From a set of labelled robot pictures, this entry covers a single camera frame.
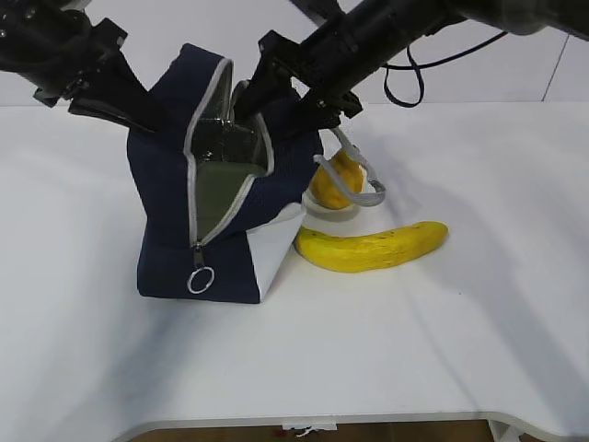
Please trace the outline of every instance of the white table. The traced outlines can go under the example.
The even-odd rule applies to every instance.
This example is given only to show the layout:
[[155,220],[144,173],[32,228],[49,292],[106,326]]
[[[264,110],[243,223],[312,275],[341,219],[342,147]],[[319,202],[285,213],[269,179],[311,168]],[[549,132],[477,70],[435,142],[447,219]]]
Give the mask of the white table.
[[348,130],[387,204],[308,225],[452,237],[359,275],[292,252],[248,307],[136,293],[123,129],[0,109],[0,440],[475,418],[589,436],[589,104],[380,106]]

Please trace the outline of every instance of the white wall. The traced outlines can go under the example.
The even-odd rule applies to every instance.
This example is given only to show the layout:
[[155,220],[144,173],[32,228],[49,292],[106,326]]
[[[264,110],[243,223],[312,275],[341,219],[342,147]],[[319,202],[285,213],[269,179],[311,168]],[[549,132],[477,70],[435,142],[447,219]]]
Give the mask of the white wall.
[[[359,0],[342,0],[350,8]],[[95,0],[87,10],[94,22],[110,17],[130,34],[124,52],[139,78],[153,85],[189,41],[236,62],[236,78],[251,76],[259,59],[257,41],[269,29],[300,41],[314,25],[286,0]],[[496,32],[476,23],[457,25],[414,45],[414,55],[429,62],[460,52]],[[427,100],[541,100],[565,36],[546,30],[529,38],[509,37],[481,53],[426,73]],[[398,62],[405,64],[404,56]],[[358,87],[361,99],[387,102],[384,73]],[[404,99],[417,94],[413,74],[394,74],[391,87]],[[34,87],[0,74],[0,105],[34,104]]]
[[589,42],[571,37],[547,101],[589,101]]

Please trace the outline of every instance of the bag handle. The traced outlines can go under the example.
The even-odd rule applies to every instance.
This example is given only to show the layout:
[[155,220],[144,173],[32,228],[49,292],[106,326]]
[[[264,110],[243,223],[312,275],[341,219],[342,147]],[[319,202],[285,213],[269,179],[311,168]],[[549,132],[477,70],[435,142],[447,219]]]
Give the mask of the bag handle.
[[375,207],[382,204],[387,198],[387,188],[378,180],[375,169],[370,165],[368,160],[362,156],[360,149],[352,144],[345,133],[339,128],[331,129],[341,144],[341,148],[352,161],[360,164],[366,170],[366,178],[368,183],[373,187],[375,193],[356,193],[352,192],[345,182],[341,179],[338,172],[331,166],[331,163],[322,155],[315,155],[314,160],[318,163],[329,175],[335,187],[340,193],[349,201],[362,207]]

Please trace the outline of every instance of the zipper pull ring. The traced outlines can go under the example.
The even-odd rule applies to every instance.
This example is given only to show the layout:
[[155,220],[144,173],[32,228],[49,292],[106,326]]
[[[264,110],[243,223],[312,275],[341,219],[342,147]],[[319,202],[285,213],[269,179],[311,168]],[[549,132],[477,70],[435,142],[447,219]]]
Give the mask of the zipper pull ring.
[[[186,286],[188,288],[188,291],[191,292],[193,295],[201,295],[204,292],[206,292],[209,288],[211,288],[211,285],[213,285],[214,268],[204,265],[204,256],[202,254],[202,244],[199,243],[192,249],[192,256],[194,258],[194,268],[196,270],[194,272],[192,272],[191,277],[188,279],[188,282],[186,283]],[[203,288],[195,289],[194,288],[194,280],[197,278],[197,276],[199,274],[205,273],[205,272],[207,272],[210,275],[208,282],[204,285]]]

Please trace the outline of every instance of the yellow fruit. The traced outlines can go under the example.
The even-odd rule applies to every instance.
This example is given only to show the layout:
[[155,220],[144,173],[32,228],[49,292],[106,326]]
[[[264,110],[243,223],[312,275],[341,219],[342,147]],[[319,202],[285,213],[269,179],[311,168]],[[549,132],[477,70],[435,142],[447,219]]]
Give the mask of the yellow fruit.
[[[346,183],[348,189],[356,193],[362,192],[364,175],[360,169],[360,165],[351,160],[343,149],[329,163],[338,172],[338,175]],[[333,181],[324,168],[319,168],[309,188],[317,202],[328,209],[340,210],[352,205],[333,185]]]
[[313,264],[333,272],[358,273],[386,269],[438,249],[448,227],[432,221],[356,238],[338,238],[302,227],[294,241]]

